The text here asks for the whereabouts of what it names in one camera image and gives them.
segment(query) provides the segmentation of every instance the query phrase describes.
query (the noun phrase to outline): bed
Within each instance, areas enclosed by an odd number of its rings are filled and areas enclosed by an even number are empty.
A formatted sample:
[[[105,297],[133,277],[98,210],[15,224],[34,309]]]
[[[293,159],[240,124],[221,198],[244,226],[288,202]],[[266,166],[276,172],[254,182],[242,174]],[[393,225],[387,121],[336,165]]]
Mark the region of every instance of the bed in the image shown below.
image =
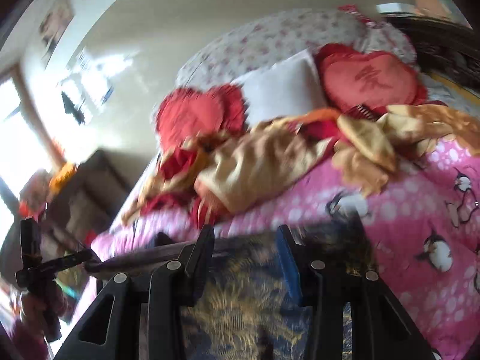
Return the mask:
[[[466,86],[479,84],[475,69],[480,66],[480,47],[471,31],[429,19],[393,16],[388,20],[393,25],[377,26],[345,9],[299,9],[271,15],[236,28],[200,50],[180,69],[176,86],[207,90],[301,50],[333,42],[363,53],[385,50],[413,68],[418,68],[418,63],[424,71],[436,69]],[[408,34],[412,43],[396,27]],[[457,35],[454,42],[444,35],[449,32]],[[474,105],[447,87],[423,73],[421,80],[430,100],[480,116]],[[142,249],[158,232],[175,242],[196,239],[198,229],[182,208],[153,211],[122,225],[122,214],[155,171],[160,155],[155,155],[138,180],[109,232],[92,243],[100,259]],[[326,206],[339,193],[348,195],[364,211],[362,221],[384,280],[442,358],[462,359],[480,332],[480,215],[475,212],[475,193],[471,193],[480,189],[480,160],[456,140],[440,139],[421,167],[408,161],[400,167],[400,179],[390,182],[381,194],[363,198],[356,188],[345,185],[331,161],[323,161],[277,198],[217,223],[215,236],[259,234],[283,223],[315,223],[328,217]],[[462,214],[460,221],[452,218],[465,207],[469,210],[467,221]],[[441,243],[437,246],[447,254],[438,264],[419,257],[435,242]],[[264,257],[273,261],[271,251]],[[77,306],[77,316],[91,303],[95,288],[92,278]],[[297,325],[305,321],[300,318]],[[290,347],[289,356],[298,348]]]

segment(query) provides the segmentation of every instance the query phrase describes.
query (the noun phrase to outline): metal bolt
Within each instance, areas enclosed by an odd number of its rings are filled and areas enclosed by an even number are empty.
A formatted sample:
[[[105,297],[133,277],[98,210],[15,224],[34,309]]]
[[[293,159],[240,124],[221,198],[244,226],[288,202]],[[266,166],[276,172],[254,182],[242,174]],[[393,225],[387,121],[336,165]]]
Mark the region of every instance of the metal bolt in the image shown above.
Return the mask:
[[[113,281],[115,283],[123,283],[125,280],[127,280],[126,274],[116,274],[115,277],[113,278]]]
[[[311,267],[317,271],[325,268],[325,263],[320,259],[315,259],[311,262]]]
[[[179,269],[180,267],[182,266],[182,263],[178,260],[173,260],[173,261],[170,261],[166,267],[168,269],[170,269],[171,271],[176,271],[177,269]]]
[[[375,271],[367,271],[365,273],[365,277],[367,278],[367,280],[377,281],[378,280],[378,273],[376,273]]]

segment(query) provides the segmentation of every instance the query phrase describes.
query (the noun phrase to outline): cushion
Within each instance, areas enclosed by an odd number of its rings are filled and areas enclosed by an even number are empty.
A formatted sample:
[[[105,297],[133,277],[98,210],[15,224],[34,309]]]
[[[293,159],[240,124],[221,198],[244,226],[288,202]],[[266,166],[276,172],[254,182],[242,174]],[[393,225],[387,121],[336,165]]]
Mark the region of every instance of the cushion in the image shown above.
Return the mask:
[[[315,62],[307,50],[251,71],[232,83],[241,85],[250,127],[279,116],[298,116],[326,107]]]
[[[345,48],[340,47],[339,52],[326,56],[320,63],[323,88],[342,111],[358,104],[375,108],[423,102],[419,97],[424,96],[418,96],[422,91],[415,71],[395,55],[384,51],[361,54]]]
[[[188,137],[220,130],[241,132],[245,123],[242,92],[234,85],[207,92],[178,88],[167,95],[157,113],[155,130],[163,150],[177,147]]]

